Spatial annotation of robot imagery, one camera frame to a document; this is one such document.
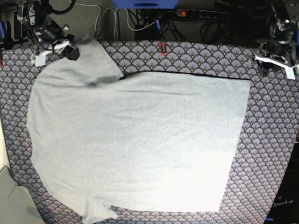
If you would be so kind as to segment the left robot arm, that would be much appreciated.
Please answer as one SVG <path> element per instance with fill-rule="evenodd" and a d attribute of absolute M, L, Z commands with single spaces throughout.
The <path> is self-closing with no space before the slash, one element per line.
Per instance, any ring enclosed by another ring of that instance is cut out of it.
<path fill-rule="evenodd" d="M 294 66 L 296 60 L 296 43 L 293 36 L 299 30 L 299 2 L 297 0 L 273 0 L 272 21 L 269 37 L 265 39 L 264 50 L 274 57 L 284 58 L 286 63 Z"/>

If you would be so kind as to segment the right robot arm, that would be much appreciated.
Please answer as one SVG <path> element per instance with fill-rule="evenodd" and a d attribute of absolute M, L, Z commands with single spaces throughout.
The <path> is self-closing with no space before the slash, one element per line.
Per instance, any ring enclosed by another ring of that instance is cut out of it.
<path fill-rule="evenodd" d="M 17 11 L 17 21 L 28 28 L 29 37 L 37 45 L 32 55 L 33 64 L 36 67 L 44 66 L 46 57 L 55 53 L 76 61 L 79 49 L 74 45 L 74 36 L 65 35 L 68 25 L 59 26 L 51 17 L 51 14 L 63 15 L 70 12 L 76 1 L 72 0 L 65 10 L 55 10 L 48 0 L 27 0 L 20 5 Z"/>

